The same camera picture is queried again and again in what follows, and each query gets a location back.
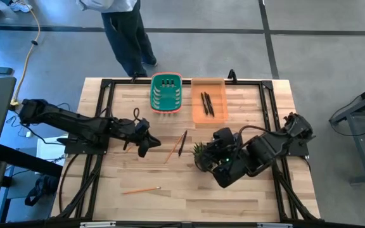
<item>shoe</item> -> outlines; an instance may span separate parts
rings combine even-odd
[[[154,64],[145,63],[145,62],[142,62],[142,63],[145,64],[145,65],[151,66],[151,67],[157,67],[157,60]]]
[[[131,78],[138,78],[138,77],[148,77],[146,73],[135,73],[134,75],[130,75]]]
[[[25,4],[25,3],[21,3],[19,1],[16,1],[16,2],[10,4],[10,8],[14,12],[22,11],[24,13],[28,13],[32,9],[32,6],[29,4]]]

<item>yellow pencil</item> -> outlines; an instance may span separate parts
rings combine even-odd
[[[126,153],[129,152],[132,149],[133,146],[130,146],[129,148],[127,148]]]
[[[178,139],[177,143],[174,145],[174,147],[172,148],[172,150],[170,151],[169,155],[167,156],[167,158],[165,159],[165,164],[167,163],[167,161],[169,160],[169,158],[171,157],[171,154],[174,152],[174,150],[176,149],[177,145],[180,143],[181,139],[184,136],[185,131],[182,133],[182,135],[180,136],[180,138]]]
[[[162,187],[151,187],[151,188],[148,188],[148,189],[137,189],[137,190],[127,191],[127,192],[124,192],[122,194],[141,193],[141,192],[152,191],[152,190],[161,189],[161,188]]]

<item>orange container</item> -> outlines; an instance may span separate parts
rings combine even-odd
[[[201,92],[210,96],[215,117],[205,114]],[[196,124],[220,124],[227,120],[226,88],[223,79],[192,79],[191,99],[193,107],[193,121]]]

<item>jeans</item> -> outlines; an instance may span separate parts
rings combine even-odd
[[[105,34],[115,57],[128,76],[147,77],[144,63],[154,65],[157,60],[151,49],[149,37],[144,32],[140,15],[140,0],[131,12],[102,13]]]
[[[1,2],[5,3],[5,5],[9,6],[12,3],[12,0],[1,0]]]

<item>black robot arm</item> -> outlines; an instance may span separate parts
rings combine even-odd
[[[221,187],[228,187],[245,174],[254,177],[271,166],[275,159],[284,156],[290,145],[303,146],[310,141],[312,127],[304,117],[290,113],[285,126],[276,132],[255,136],[243,143],[241,133],[232,134],[229,128],[214,133],[214,140],[196,156],[195,163],[202,171],[212,172]]]
[[[138,145],[139,156],[144,157],[149,148],[161,145],[158,139],[150,135],[149,122],[144,118],[135,124],[133,120],[124,118],[85,117],[63,110],[43,99],[25,99],[22,105],[19,113],[21,124],[45,123],[77,136],[76,141],[82,141],[91,147],[100,147],[104,136],[110,136],[125,141],[124,149],[127,143]],[[62,143],[72,141],[60,140]]]

